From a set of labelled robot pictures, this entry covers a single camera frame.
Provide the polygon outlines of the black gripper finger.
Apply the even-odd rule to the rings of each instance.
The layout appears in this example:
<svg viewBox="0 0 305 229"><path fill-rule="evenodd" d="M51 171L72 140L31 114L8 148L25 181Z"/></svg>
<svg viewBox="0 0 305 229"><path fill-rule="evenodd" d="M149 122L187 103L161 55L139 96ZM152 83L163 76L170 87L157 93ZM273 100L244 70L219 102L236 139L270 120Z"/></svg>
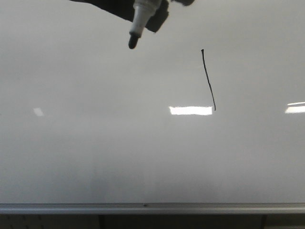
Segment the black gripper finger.
<svg viewBox="0 0 305 229"><path fill-rule="evenodd" d="M74 0L74 2L91 4L124 20L133 21L133 0Z"/></svg>
<svg viewBox="0 0 305 229"><path fill-rule="evenodd" d="M190 6L194 3L194 0L162 0L160 7L156 10L155 14L150 17L146 24L146 29L151 32L157 32L169 16L170 2L176 2L182 4L184 7Z"/></svg>

